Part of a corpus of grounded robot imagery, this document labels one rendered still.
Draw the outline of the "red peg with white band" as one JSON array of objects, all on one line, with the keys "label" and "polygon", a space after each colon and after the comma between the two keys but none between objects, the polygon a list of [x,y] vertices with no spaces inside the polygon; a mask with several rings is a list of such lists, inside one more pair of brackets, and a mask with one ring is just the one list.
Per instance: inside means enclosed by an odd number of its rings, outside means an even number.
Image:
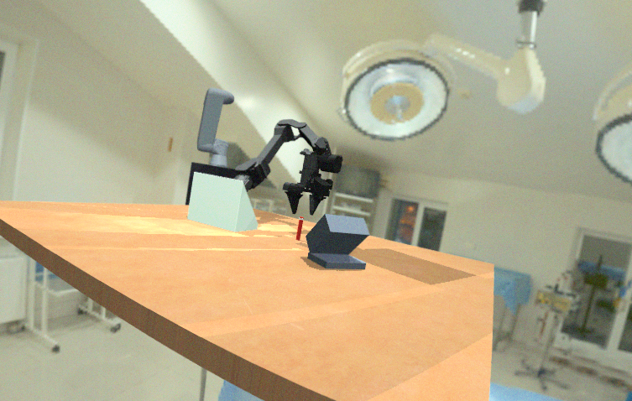
[{"label": "red peg with white band", "polygon": [[300,217],[299,219],[299,225],[298,225],[298,229],[297,229],[297,234],[296,234],[296,240],[300,240],[300,235],[301,235],[301,229],[302,229],[302,224],[303,224],[303,220],[304,217]]}]

